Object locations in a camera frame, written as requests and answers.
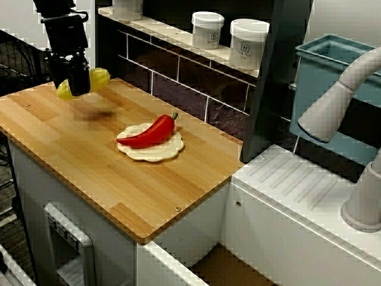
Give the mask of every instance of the red chili pepper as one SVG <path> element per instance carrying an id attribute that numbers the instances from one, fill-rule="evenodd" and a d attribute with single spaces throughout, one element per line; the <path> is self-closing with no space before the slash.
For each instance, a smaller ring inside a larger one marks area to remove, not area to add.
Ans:
<path id="1" fill-rule="evenodd" d="M 160 143 L 165 137 L 172 133 L 174 120 L 177 115 L 177 113 L 173 113 L 172 117 L 162 115 L 147 130 L 132 137 L 117 138 L 117 142 L 130 146 L 131 148 L 146 148 Z"/>

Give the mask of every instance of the wavy-edged plate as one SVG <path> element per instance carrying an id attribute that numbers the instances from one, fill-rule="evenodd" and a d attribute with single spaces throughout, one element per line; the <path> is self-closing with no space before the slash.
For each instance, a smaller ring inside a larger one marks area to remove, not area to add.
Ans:
<path id="1" fill-rule="evenodd" d="M 152 123 L 143 123 L 140 125 L 129 126 L 122 133 L 119 133 L 117 138 L 135 136 L 147 130 L 151 125 Z M 170 138 L 165 138 L 160 144 L 148 148 L 131 148 L 118 143 L 118 149 L 134 160 L 158 162 L 175 157 L 184 147 L 184 142 L 182 141 L 180 133 L 173 132 L 170 136 Z"/>

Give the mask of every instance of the white plastic jar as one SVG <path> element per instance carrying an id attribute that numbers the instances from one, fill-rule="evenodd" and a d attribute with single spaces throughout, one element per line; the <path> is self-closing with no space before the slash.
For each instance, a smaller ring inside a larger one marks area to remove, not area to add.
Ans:
<path id="1" fill-rule="evenodd" d="M 199 49 L 217 49 L 224 20 L 224 17 L 214 12 L 193 13 L 193 46 Z"/>
<path id="2" fill-rule="evenodd" d="M 252 19 L 232 21 L 229 63 L 248 70 L 261 66 L 264 46 L 270 24 Z"/>
<path id="3" fill-rule="evenodd" d="M 116 20 L 143 19 L 143 0 L 114 0 L 113 16 Z"/>

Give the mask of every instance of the white faucet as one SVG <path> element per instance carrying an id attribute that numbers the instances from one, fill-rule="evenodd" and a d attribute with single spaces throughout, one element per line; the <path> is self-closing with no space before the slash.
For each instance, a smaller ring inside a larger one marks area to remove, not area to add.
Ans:
<path id="1" fill-rule="evenodd" d="M 381 47 L 357 58 L 339 80 L 299 118 L 299 127 L 310 137 L 328 143 L 344 118 L 354 92 L 381 69 Z M 344 221 L 363 232 L 381 229 L 381 150 L 357 182 L 350 199 L 341 208 Z"/>

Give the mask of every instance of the wooden countertop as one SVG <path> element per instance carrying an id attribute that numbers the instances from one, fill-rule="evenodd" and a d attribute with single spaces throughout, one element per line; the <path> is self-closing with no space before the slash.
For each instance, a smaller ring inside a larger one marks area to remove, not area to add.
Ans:
<path id="1" fill-rule="evenodd" d="M 243 166 L 242 141 L 120 79 L 71 101 L 55 93 L 47 83 L 1 97 L 0 131 L 138 243 Z M 115 138 L 127 126 L 174 112 L 185 143 L 177 157 L 150 163 L 119 152 Z"/>

